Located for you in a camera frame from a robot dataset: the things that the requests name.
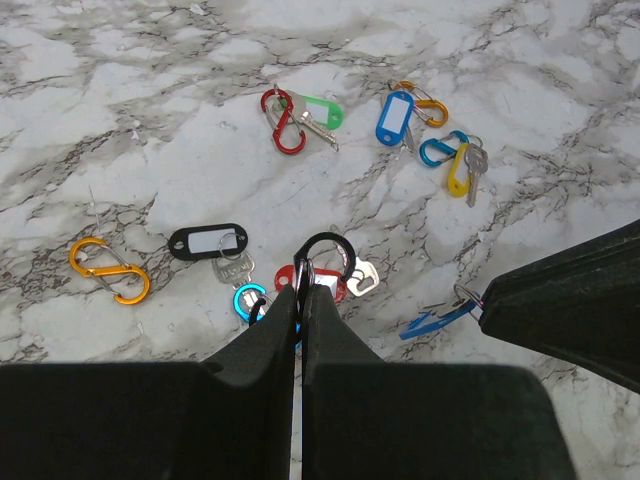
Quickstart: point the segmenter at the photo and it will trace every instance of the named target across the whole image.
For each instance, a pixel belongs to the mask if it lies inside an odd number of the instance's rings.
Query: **s-hook carabiner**
[[[278,95],[278,101],[281,101],[281,100],[286,101],[286,106],[284,107],[284,111],[282,112],[282,116],[280,117],[280,120],[278,121],[277,125],[274,125],[275,121],[273,120],[270,112],[267,109],[267,99],[272,95]],[[265,113],[265,115],[267,115],[267,120],[269,121],[269,125],[271,125],[271,128],[273,128],[273,140],[274,142],[276,142],[276,147],[278,147],[278,150],[280,150],[282,153],[285,153],[287,155],[294,155],[300,152],[300,150],[304,148],[305,143],[307,143],[307,136],[300,129],[300,127],[298,127],[298,124],[295,121],[295,118],[291,116],[291,112],[293,111],[293,101],[291,100],[291,96],[284,90],[279,89],[277,85],[274,85],[271,90],[267,90],[262,95],[262,98],[260,99],[260,107],[262,108],[262,111]],[[287,126],[287,121],[289,120],[289,118],[293,119],[294,123],[296,123],[296,126],[298,127],[298,132],[300,133],[300,143],[293,148],[285,147],[280,142],[280,135],[282,135],[282,131],[284,130],[284,127]]]
[[[81,267],[78,264],[78,260],[76,259],[76,254],[78,251],[87,246],[87,245],[98,245],[100,248],[106,250],[111,254],[113,258],[115,258],[120,265],[114,265],[112,267]],[[114,252],[108,245],[107,242],[97,237],[86,237],[78,240],[71,250],[69,251],[69,263],[71,267],[78,272],[80,275],[86,278],[93,278],[103,290],[109,292],[113,295],[113,298],[116,302],[121,303],[123,305],[135,305],[136,303],[140,303],[144,298],[149,294],[149,290],[151,289],[151,280],[149,280],[149,276],[137,265],[133,265],[127,263],[120,255]],[[124,298],[118,292],[116,292],[111,285],[109,285],[102,277],[106,277],[108,275],[128,275],[135,274],[142,277],[144,282],[144,286],[142,288],[142,293],[134,298]]]

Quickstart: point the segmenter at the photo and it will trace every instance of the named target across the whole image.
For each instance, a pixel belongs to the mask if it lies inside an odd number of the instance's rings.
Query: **marble surface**
[[[397,335],[457,281],[482,291],[638,218],[637,2],[4,0],[0,11],[2,363],[205,358],[245,327],[231,287],[208,261],[173,259],[169,235],[237,222],[254,280],[271,286],[333,226],[383,279],[339,307],[378,354],[523,365],[549,391],[582,480],[640,478],[638,395],[484,337],[470,317]],[[454,128],[484,140],[473,210],[443,188],[444,168],[374,137],[389,78],[449,107],[439,131],[414,118],[416,140]],[[276,81],[340,103],[338,154],[312,134],[295,157],[274,149],[258,103]],[[71,270],[69,248],[87,235],[150,273],[144,303],[120,306]],[[297,435],[293,477],[300,456]]]

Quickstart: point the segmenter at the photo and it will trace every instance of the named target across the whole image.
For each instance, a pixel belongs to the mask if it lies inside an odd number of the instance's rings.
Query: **key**
[[[371,280],[371,284],[366,287],[361,287],[365,280]],[[365,262],[356,257],[356,269],[353,272],[353,276],[347,280],[347,288],[356,297],[369,293],[371,290],[380,285],[380,277],[376,267],[371,262]]]
[[[234,290],[251,282],[251,272],[256,266],[246,251],[241,252],[239,255],[236,259],[216,258],[212,263],[213,272],[218,277],[218,280],[232,285]]]
[[[338,151],[338,141],[336,136],[329,130],[324,128],[318,122],[316,122],[311,113],[307,110],[307,101],[302,95],[298,95],[295,92],[288,92],[293,101],[292,117],[295,121],[302,123],[305,127],[308,127],[313,133],[319,135],[323,140],[331,144],[336,152]]]
[[[489,156],[481,147],[470,143],[464,152],[464,162],[469,167],[469,176],[471,177],[471,189],[467,197],[467,205],[473,207],[476,204],[480,175],[486,173],[489,169]]]
[[[387,97],[389,96],[389,93],[385,93],[380,97],[380,105],[382,106],[382,108],[384,108],[384,106],[387,104]],[[404,138],[402,139],[402,141],[411,153],[415,151],[416,144],[413,141],[413,133],[411,133],[411,127],[409,127],[409,125],[407,125],[407,129],[404,131]]]

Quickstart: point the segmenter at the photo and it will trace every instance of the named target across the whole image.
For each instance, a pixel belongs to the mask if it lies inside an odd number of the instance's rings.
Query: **blue key tag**
[[[376,137],[381,143],[389,147],[399,144],[409,125],[413,97],[407,92],[391,92],[382,109],[382,115],[376,127]]]
[[[440,330],[454,320],[471,312],[475,307],[476,302],[473,300],[456,299],[453,303],[430,308],[428,312],[412,320],[411,323],[407,325],[407,328],[400,332],[400,338],[402,340],[409,340],[410,338]]]

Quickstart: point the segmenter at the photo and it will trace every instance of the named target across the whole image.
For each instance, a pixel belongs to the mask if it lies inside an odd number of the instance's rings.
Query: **key ring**
[[[272,95],[277,95],[279,100],[287,101],[287,106],[284,107],[282,116],[280,117],[280,120],[278,121],[277,125],[275,125],[275,127],[274,127],[275,121],[273,120],[273,118],[270,115],[270,112],[267,109],[267,99]],[[280,135],[282,135],[282,131],[284,130],[284,127],[287,126],[287,121],[289,120],[289,118],[292,118],[294,123],[296,123],[297,125],[295,118],[293,118],[292,116],[293,101],[291,100],[291,96],[284,90],[279,89],[277,84],[274,84],[273,88],[271,90],[267,90],[262,95],[262,98],[260,98],[260,107],[262,108],[262,111],[267,116],[267,121],[269,122],[269,125],[271,126],[271,128],[273,128],[273,140],[276,143],[276,147],[278,147],[278,150],[280,150],[282,153],[285,153],[287,155],[293,155],[295,153],[300,152],[304,148],[305,143],[307,142],[307,136],[300,129],[300,127],[298,127],[298,131],[300,133],[300,143],[297,146],[293,148],[288,148],[282,145],[282,143],[280,142]]]
[[[453,291],[456,294],[456,297],[458,297],[460,300],[462,300],[463,297],[460,295],[460,292],[458,292],[458,290],[460,290],[462,294],[465,295],[467,298],[471,299],[471,301],[474,302],[476,306],[480,308],[480,310],[482,310],[482,308],[484,307],[484,303],[482,302],[482,298],[480,298],[480,296],[477,293],[472,292],[471,290],[469,290],[467,287],[465,287],[460,283],[456,283],[453,286]],[[476,322],[480,323],[480,319],[476,317],[476,315],[473,313],[473,309],[470,310],[468,313],[475,319]]]
[[[478,143],[475,143],[474,145],[478,145],[480,148],[484,147],[484,142],[482,141],[482,139],[477,136],[477,135],[467,135],[467,137],[469,138],[475,138],[477,140]]]
[[[242,285],[240,288],[238,288],[238,290],[236,290],[236,293],[233,295],[233,309],[240,316],[240,318],[242,318],[245,322],[250,322],[251,312],[253,312],[253,306],[251,307],[248,313],[245,312],[240,306],[240,299],[244,296],[245,292],[247,292],[248,290],[253,290],[255,292],[258,292],[258,296],[260,299],[262,298],[266,299],[263,305],[266,305],[266,304],[271,305],[272,303],[271,299],[267,296],[266,289],[262,285],[258,285],[257,283],[247,283],[245,285]],[[258,308],[258,313],[256,314],[257,316],[256,321],[260,321],[262,320],[262,317],[264,317],[264,315],[259,313],[259,310],[260,309]]]
[[[76,260],[76,255],[78,251],[87,246],[87,245],[97,245],[103,250],[106,250],[113,258],[115,258],[120,265],[114,265],[111,267],[81,267]],[[78,240],[69,251],[69,263],[71,264],[71,268],[73,268],[76,272],[86,278],[92,278],[96,281],[100,287],[113,295],[113,298],[116,302],[121,303],[122,305],[135,305],[136,303],[140,303],[145,297],[149,294],[149,290],[151,289],[151,280],[149,276],[137,265],[130,264],[126,262],[120,255],[118,255],[115,251],[113,251],[108,245],[107,242],[97,237],[86,237]],[[142,278],[144,282],[144,286],[142,288],[142,292],[137,297],[133,298],[124,298],[121,294],[116,292],[111,285],[109,285],[102,277],[106,277],[109,275],[138,275]]]
[[[218,251],[220,252],[220,255],[222,255],[222,258],[224,258],[225,260],[234,261],[239,259],[242,256],[242,252],[236,253],[234,256],[230,256],[224,253],[224,249],[222,248],[222,245],[224,244],[224,239],[231,235],[234,235],[238,240],[241,240],[241,241],[245,239],[244,235],[240,235],[239,233],[236,233],[236,232],[225,233],[222,236],[222,238],[220,238],[220,241],[218,242]]]

